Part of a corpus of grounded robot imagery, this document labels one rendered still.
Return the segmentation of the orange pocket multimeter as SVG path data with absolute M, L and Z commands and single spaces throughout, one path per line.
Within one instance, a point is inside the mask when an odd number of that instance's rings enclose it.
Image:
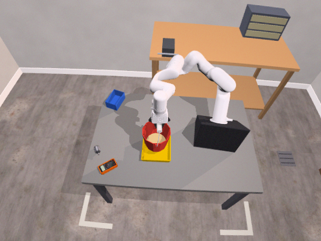
M 98 166 L 100 173 L 103 175 L 117 167 L 117 163 L 114 158 Z

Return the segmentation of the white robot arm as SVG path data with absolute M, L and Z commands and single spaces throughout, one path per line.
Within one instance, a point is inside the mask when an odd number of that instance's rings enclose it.
M 181 55 L 175 55 L 169 63 L 166 69 L 161 70 L 154 76 L 149 86 L 150 91 L 154 93 L 152 100 L 153 107 L 151 107 L 151 109 L 153 109 L 157 115 L 162 115 L 166 112 L 167 100 L 175 92 L 175 86 L 173 84 L 163 82 L 162 80 L 176 79 L 179 74 L 187 74 L 197 65 L 200 72 L 210 81 L 214 81 L 217 84 L 213 118 L 210 119 L 210 121 L 220 124 L 227 124 L 227 121 L 233 121 L 226 117 L 230 101 L 230 92 L 236 88 L 236 83 L 232 77 L 223 69 L 212 66 L 198 51 L 191 51 L 185 58 Z

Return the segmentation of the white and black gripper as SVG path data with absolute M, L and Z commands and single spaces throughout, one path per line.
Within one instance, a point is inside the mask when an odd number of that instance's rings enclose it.
M 157 127 L 157 123 L 161 123 L 163 128 L 164 124 L 170 121 L 170 118 L 168 117 L 167 109 L 166 109 L 166 112 L 162 115 L 157 115 L 152 110 L 151 117 L 148 119 L 148 121 L 152 122 L 155 125 L 155 127 Z

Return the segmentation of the yellow rectangular tray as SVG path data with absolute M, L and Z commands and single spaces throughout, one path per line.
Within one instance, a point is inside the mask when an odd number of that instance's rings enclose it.
M 164 150 L 160 152 L 153 152 L 149 150 L 145 145 L 145 141 L 143 138 L 141 160 L 142 161 L 155 160 L 155 161 L 149 161 L 149 162 L 170 162 L 171 161 L 171 136 L 169 137 L 169 140 Z

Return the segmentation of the blue open box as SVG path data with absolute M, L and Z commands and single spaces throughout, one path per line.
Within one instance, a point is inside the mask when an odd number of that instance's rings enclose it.
M 118 110 L 122 102 L 125 99 L 125 95 L 122 91 L 113 90 L 110 96 L 105 101 L 106 107 L 114 110 Z

